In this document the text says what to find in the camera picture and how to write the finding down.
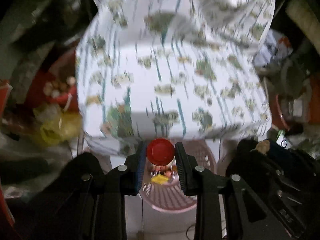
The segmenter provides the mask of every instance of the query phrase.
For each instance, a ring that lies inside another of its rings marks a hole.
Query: red bottle cap
[[[155,139],[147,147],[147,157],[153,165],[166,166],[174,158],[174,146],[166,139]]]

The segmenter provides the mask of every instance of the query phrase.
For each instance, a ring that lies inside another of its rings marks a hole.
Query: white patterned fabric
[[[76,50],[87,136],[268,131],[269,106],[251,62],[275,0],[94,1],[99,12]]]

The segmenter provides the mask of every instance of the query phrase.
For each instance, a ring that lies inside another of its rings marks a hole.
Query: red round object
[[[174,158],[174,146],[166,139],[155,139],[147,147],[147,157],[153,165],[168,165]]]

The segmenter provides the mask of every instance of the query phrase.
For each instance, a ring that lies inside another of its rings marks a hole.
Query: silver screw
[[[199,172],[204,171],[204,167],[200,166],[200,165],[196,166],[195,169],[196,169],[196,171],[199,171]]]
[[[119,171],[126,171],[127,170],[127,166],[126,165],[120,165],[120,166],[118,166],[118,170]]]
[[[238,174],[233,174],[231,176],[231,179],[233,179],[234,181],[239,181],[241,179],[241,177]]]
[[[89,174],[89,173],[83,174],[81,179],[83,181],[88,181],[89,179],[91,179],[91,174]]]

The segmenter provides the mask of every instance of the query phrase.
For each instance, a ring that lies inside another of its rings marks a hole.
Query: pink plastic basket
[[[198,165],[214,171],[215,160],[211,150],[203,140],[183,141],[187,154],[196,158]],[[180,188],[179,180],[160,185],[151,182],[151,175],[147,171],[148,159],[145,167],[140,197],[157,211],[165,213],[183,213],[196,207],[196,196],[185,196]]]

